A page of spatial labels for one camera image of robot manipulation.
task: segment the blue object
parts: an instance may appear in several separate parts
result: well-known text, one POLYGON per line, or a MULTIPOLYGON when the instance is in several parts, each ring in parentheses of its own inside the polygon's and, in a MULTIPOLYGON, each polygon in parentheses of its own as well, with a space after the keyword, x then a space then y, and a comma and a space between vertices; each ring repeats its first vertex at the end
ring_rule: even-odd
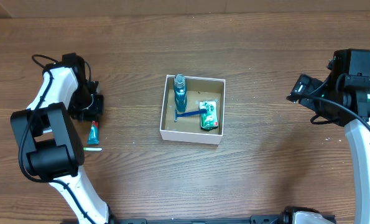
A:
POLYGON ((175 92, 175 104, 179 112, 186 111, 187 87, 186 80, 182 74, 178 74, 173 79, 173 91, 175 92))
POLYGON ((205 114, 205 113, 207 113, 207 110, 206 109, 201 109, 201 110, 198 110, 198 111, 192 111, 192 112, 186 112, 186 113, 178 114, 177 109, 175 109, 175 118, 173 119, 173 121, 177 122, 179 117, 193 116, 193 115, 205 114))
POLYGON ((92 121, 88 144, 99 144, 98 122, 92 121))

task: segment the cable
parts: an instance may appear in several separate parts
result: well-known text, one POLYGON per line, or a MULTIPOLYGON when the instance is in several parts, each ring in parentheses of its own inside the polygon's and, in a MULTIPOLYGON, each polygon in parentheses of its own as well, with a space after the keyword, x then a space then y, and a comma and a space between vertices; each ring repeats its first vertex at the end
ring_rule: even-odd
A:
POLYGON ((290 100, 290 101, 294 101, 294 100, 301 100, 303 98, 311 99, 311 100, 318 100, 318 101, 322 101, 324 103, 328 103, 328 104, 330 104, 332 106, 336 106, 337 108, 339 108, 339 109, 341 109, 341 110, 349 113, 354 118, 358 119, 367 128, 367 130, 370 131, 370 125, 365 120, 363 120, 355 112, 347 109, 346 107, 342 106, 341 104, 335 103, 334 101, 327 100, 327 99, 324 99, 324 98, 321 98, 321 97, 317 97, 317 96, 310 96, 310 95, 293 95, 293 96, 288 96, 286 99, 287 100, 290 100))
POLYGON ((335 92, 338 94, 338 87, 340 85, 340 81, 342 79, 342 77, 344 77, 345 75, 347 75, 346 73, 342 73, 341 75, 338 76, 338 78, 336 79, 336 82, 335 82, 335 92))
POLYGON ((330 77, 331 77, 331 72, 330 74, 327 76, 326 80, 324 80, 324 82, 319 86, 317 87, 316 90, 313 90, 311 93, 309 93, 308 95, 313 95, 314 93, 316 93, 317 91, 321 90, 327 83, 328 81, 330 80, 330 77))
POLYGON ((331 120, 326 120, 326 121, 315 121, 319 117, 320 117, 320 114, 316 114, 315 116, 313 116, 312 118, 310 118, 310 122, 312 124, 331 124, 331 123, 335 123, 335 122, 340 121, 339 118, 331 119, 331 120))
MULTIPOLYGON (((51 61, 54 61, 56 63, 58 63, 57 60, 53 59, 53 58, 50 58, 50 57, 47 57, 47 56, 44 56, 44 55, 33 55, 31 56, 32 60, 37 64, 39 65, 40 67, 42 67, 43 69, 45 69, 45 66, 42 65, 41 63, 39 63, 35 58, 36 57, 42 57, 42 58, 46 58, 46 59, 49 59, 51 61)), ((46 89, 44 90, 44 93, 41 95, 40 97, 40 101, 37 103, 37 106, 35 106, 34 108, 34 111, 32 112, 32 114, 30 115, 30 118, 24 128, 24 132, 23 132, 23 135, 22 135, 22 139, 20 141, 20 144, 19 144, 19 155, 18 155, 18 159, 19 159, 19 167, 23 173, 23 175, 33 181, 33 182, 36 182, 36 183, 48 183, 47 181, 44 181, 44 180, 41 180, 41 179, 36 179, 34 177, 32 177, 30 174, 27 173, 27 171, 25 170, 24 166, 23 166, 23 148, 24 148, 24 143, 25 143, 25 139, 27 137, 27 133, 29 132, 29 129, 30 129, 30 125, 31 123, 33 122, 37 112, 38 112, 38 109, 41 107, 42 103, 44 102, 45 100, 45 97, 47 96, 47 93, 50 89, 50 87, 52 86, 52 80, 53 80, 53 76, 52 76, 52 73, 50 72, 50 70, 47 70, 47 72, 49 73, 49 82, 48 82, 48 85, 46 87, 46 89)), ((67 192, 70 194, 70 196, 72 196, 72 199, 73 201, 75 202, 76 206, 78 207, 78 209, 80 210, 80 212, 84 215, 84 217, 86 219, 88 219, 88 221, 91 223, 91 224, 96 224, 91 218, 90 216, 88 215, 87 212, 84 211, 84 209, 82 208, 82 206, 80 205, 79 201, 77 200, 77 198, 75 197, 73 191, 69 188, 68 184, 64 183, 63 181, 61 180, 51 180, 50 182, 53 182, 53 183, 56 183, 56 184, 60 184, 63 186, 63 189, 67 190, 67 192)))
POLYGON ((88 87, 91 88, 91 66, 85 60, 84 62, 86 63, 86 65, 88 66, 88 70, 90 71, 90 75, 88 76, 88 87))

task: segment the wall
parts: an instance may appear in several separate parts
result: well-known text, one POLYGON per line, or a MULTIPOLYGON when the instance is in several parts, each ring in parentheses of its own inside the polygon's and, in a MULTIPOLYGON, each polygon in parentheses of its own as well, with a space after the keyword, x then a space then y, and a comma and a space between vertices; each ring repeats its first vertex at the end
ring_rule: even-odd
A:
POLYGON ((0 0, 0 18, 370 11, 370 0, 0 0))

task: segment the cardboard box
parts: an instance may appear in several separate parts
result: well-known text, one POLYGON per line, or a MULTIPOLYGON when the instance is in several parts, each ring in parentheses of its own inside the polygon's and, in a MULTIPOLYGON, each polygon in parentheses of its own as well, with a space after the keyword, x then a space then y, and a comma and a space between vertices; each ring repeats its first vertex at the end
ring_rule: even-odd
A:
POLYGON ((201 101, 216 101, 219 128, 211 131, 202 130, 200 116, 178 118, 175 116, 175 93, 173 78, 165 79, 164 97, 162 102, 160 133, 164 140, 219 144, 223 136, 225 80, 216 78, 185 77, 187 85, 186 112, 198 110, 201 101))

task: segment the blue bottle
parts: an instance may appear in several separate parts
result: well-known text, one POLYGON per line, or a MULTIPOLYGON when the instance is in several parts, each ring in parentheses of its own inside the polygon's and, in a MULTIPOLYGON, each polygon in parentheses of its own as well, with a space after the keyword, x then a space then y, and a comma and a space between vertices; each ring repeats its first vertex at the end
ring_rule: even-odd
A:
POLYGON ((185 112, 187 105, 187 87, 185 77, 182 74, 175 76, 173 80, 173 91, 175 92, 175 104, 177 105, 178 111, 181 113, 185 112))

